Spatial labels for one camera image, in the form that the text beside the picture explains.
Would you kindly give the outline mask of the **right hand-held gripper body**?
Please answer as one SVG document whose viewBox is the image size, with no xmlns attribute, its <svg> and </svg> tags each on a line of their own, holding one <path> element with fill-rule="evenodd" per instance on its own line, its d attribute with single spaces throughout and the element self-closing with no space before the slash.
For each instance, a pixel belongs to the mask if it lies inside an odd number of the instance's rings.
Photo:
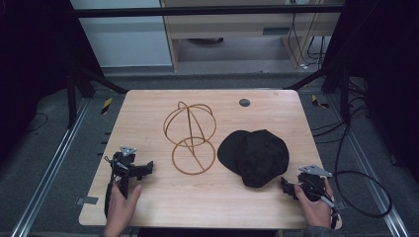
<svg viewBox="0 0 419 237">
<path fill-rule="evenodd" d="M 331 178 L 332 174 L 317 165 L 309 165 L 298 168 L 298 185 L 310 201 L 320 199 L 331 202 L 331 196 L 325 191 L 324 181 Z"/>
</svg>

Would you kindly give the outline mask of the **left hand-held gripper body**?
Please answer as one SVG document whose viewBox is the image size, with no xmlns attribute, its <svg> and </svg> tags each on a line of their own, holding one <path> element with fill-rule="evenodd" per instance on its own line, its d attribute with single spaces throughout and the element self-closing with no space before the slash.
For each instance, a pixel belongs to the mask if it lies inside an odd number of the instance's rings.
<svg viewBox="0 0 419 237">
<path fill-rule="evenodd" d="M 140 173 L 139 166 L 134 165 L 135 152 L 135 148 L 121 146 L 120 151 L 116 152 L 110 161 L 112 168 L 111 183 L 117 177 L 121 178 L 119 189 L 125 198 L 127 198 L 129 179 L 135 178 L 136 172 Z"/>
</svg>

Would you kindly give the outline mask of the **person's right hand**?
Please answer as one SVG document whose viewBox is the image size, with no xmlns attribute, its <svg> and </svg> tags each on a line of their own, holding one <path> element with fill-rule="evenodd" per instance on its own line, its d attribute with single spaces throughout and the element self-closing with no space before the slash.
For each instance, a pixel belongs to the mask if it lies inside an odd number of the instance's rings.
<svg viewBox="0 0 419 237">
<path fill-rule="evenodd" d="M 294 186 L 295 195 L 302 208 L 308 226 L 331 227 L 331 207 L 323 200 L 309 200 L 299 185 Z"/>
</svg>

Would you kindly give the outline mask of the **person's left hand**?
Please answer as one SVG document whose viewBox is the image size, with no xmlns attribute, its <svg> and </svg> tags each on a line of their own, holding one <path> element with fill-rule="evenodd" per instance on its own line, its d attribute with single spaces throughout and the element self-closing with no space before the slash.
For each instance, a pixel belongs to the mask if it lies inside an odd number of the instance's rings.
<svg viewBox="0 0 419 237">
<path fill-rule="evenodd" d="M 112 184 L 107 223 L 104 231 L 123 233 L 133 217 L 141 192 L 142 186 L 137 185 L 131 195 L 125 198 L 118 187 L 118 183 Z"/>
</svg>

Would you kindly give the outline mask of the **black cap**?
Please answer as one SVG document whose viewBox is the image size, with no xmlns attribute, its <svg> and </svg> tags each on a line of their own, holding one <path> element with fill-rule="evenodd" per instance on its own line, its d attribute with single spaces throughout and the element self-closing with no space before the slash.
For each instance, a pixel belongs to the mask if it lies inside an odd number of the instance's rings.
<svg viewBox="0 0 419 237">
<path fill-rule="evenodd" d="M 267 129 L 233 131 L 220 143 L 217 157 L 250 188 L 264 187 L 285 173 L 290 163 L 285 142 Z"/>
</svg>

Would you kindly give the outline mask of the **yellow black striped tape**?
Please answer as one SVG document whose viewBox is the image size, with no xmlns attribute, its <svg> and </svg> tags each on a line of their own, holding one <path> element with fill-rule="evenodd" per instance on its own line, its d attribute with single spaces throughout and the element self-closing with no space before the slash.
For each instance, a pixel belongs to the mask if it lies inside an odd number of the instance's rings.
<svg viewBox="0 0 419 237">
<path fill-rule="evenodd" d="M 107 113 L 107 111 L 109 110 L 109 107 L 110 107 L 112 101 L 113 101 L 113 98 L 112 97 L 107 98 L 105 100 L 104 105 L 103 105 L 103 107 L 101 109 L 101 115 L 105 115 Z"/>
<path fill-rule="evenodd" d="M 311 103 L 314 106 L 319 107 L 319 108 L 323 108 L 323 109 L 330 108 L 329 107 L 329 104 L 327 104 L 327 103 L 321 103 L 315 95 L 311 95 Z"/>
</svg>

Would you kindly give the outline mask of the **black metal stand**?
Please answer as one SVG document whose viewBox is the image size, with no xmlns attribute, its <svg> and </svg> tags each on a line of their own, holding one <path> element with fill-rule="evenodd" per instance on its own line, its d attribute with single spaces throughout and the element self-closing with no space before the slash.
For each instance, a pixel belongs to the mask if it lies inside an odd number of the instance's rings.
<svg viewBox="0 0 419 237">
<path fill-rule="evenodd" d="M 66 83 L 67 83 L 67 102 L 68 102 L 68 128 L 72 127 L 77 120 L 76 112 L 76 90 L 82 94 L 83 98 L 92 98 L 96 91 L 92 84 L 91 80 L 96 81 L 103 86 L 111 89 L 112 91 L 119 94 L 126 94 L 127 89 L 120 87 L 111 81 L 107 80 L 104 76 L 99 75 L 91 70 L 86 68 L 73 68 L 66 73 Z"/>
<path fill-rule="evenodd" d="M 302 80 L 285 87 L 285 90 L 298 90 L 314 81 L 325 76 L 326 79 L 321 86 L 323 93 L 333 93 L 337 87 L 340 87 L 340 116 L 346 125 L 351 124 L 350 106 L 349 106 L 349 70 L 344 64 L 331 63 L 323 66 L 321 69 L 311 73 Z"/>
</svg>

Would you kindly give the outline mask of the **white cabinet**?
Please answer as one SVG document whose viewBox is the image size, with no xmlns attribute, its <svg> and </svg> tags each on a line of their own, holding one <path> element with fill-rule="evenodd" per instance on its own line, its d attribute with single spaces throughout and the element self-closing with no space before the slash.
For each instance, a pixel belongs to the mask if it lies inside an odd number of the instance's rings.
<svg viewBox="0 0 419 237">
<path fill-rule="evenodd" d="M 70 0 L 75 10 L 160 8 L 159 0 Z M 80 18 L 102 68 L 171 66 L 162 17 Z"/>
</svg>

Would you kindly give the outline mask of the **light wooden desk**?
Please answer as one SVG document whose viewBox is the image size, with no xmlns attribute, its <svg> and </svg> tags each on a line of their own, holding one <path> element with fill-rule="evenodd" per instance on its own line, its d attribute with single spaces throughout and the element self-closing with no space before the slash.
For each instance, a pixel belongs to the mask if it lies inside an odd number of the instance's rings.
<svg viewBox="0 0 419 237">
<path fill-rule="evenodd" d="M 162 7 L 332 5 L 344 0 L 159 0 Z M 338 13 L 243 14 L 166 16 L 166 32 L 171 40 L 174 62 L 177 42 L 185 39 L 239 37 L 280 37 L 294 67 L 308 63 L 309 42 L 315 37 L 333 35 Z"/>
</svg>

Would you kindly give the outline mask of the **aluminium floor rail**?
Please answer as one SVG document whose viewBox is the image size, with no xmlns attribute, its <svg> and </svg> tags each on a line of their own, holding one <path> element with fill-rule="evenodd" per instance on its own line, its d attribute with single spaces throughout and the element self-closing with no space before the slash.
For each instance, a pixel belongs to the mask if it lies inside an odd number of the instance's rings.
<svg viewBox="0 0 419 237">
<path fill-rule="evenodd" d="M 86 111 L 90 104 L 89 99 L 82 99 L 77 109 L 74 124 L 66 129 L 51 161 L 49 162 L 45 173 L 42 176 L 29 204 L 21 215 L 19 221 L 12 230 L 10 237 L 27 237 L 40 209 L 46 199 L 46 196 L 55 180 L 58 171 L 68 153 L 69 148 L 79 130 L 79 127 L 85 118 Z"/>
<path fill-rule="evenodd" d="M 349 142 L 349 147 L 353 152 L 355 162 L 358 166 L 358 171 L 353 171 L 353 174 L 362 176 L 366 181 L 367 187 L 378 209 L 378 214 L 368 214 L 368 217 L 383 219 L 392 237 L 411 237 L 393 204 L 390 194 L 381 186 L 378 175 L 368 161 L 355 133 L 349 126 L 344 129 L 343 138 Z"/>
</svg>

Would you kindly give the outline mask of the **black horizontal frame bar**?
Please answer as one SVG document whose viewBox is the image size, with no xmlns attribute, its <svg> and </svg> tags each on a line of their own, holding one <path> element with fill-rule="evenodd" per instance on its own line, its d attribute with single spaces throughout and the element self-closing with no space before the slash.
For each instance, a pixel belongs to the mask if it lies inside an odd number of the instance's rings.
<svg viewBox="0 0 419 237">
<path fill-rule="evenodd" d="M 130 9 L 86 9 L 73 10 L 69 15 L 78 18 L 107 17 L 154 17 L 154 16 L 200 16 L 241 14 L 294 14 L 294 13 L 338 13 L 346 9 L 345 4 L 332 5 L 256 5 L 256 6 L 202 6 Z"/>
</svg>

